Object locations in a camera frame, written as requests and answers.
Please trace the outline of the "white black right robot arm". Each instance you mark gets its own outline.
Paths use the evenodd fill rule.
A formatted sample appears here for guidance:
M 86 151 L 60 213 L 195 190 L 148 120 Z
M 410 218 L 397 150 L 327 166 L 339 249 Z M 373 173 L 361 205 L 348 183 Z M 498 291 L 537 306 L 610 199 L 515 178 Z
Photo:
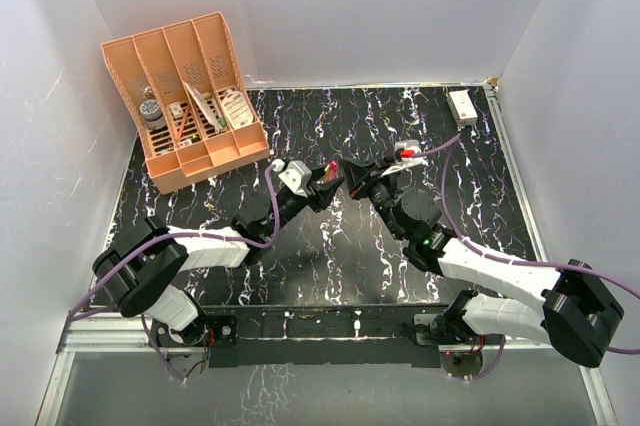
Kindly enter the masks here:
M 392 237 L 403 242 L 411 265 L 476 286 L 461 291 L 438 316 L 415 316 L 406 328 L 416 341 L 514 336 L 549 344 L 581 366 L 601 364 L 624 310 L 592 269 L 576 261 L 529 265 L 458 238 L 441 224 L 442 212 L 427 191 L 398 186 L 400 169 L 389 157 L 370 163 L 341 158 L 338 164 L 351 198 L 371 202 Z

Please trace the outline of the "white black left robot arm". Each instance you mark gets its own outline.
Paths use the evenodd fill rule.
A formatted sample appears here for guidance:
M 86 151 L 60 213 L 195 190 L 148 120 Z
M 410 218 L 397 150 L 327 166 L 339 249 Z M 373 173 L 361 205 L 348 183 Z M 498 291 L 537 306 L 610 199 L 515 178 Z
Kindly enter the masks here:
M 182 343 L 194 345 L 206 333 L 205 314 L 187 292 L 173 286 L 181 272 L 202 268 L 235 269 L 258 262 L 301 211 L 328 208 L 343 177 L 302 161 L 274 161 L 267 181 L 280 189 L 252 195 L 221 229 L 184 229 L 150 216 L 99 255 L 92 265 L 98 287 L 124 317 L 141 315 L 164 324 Z

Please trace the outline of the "keyring with pink strap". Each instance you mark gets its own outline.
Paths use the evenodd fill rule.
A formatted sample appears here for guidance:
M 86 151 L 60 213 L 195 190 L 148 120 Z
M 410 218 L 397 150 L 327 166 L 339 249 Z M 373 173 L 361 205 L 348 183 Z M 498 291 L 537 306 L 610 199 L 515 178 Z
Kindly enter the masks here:
M 339 177 L 339 168 L 336 161 L 330 161 L 325 169 L 322 176 L 322 183 L 327 184 Z

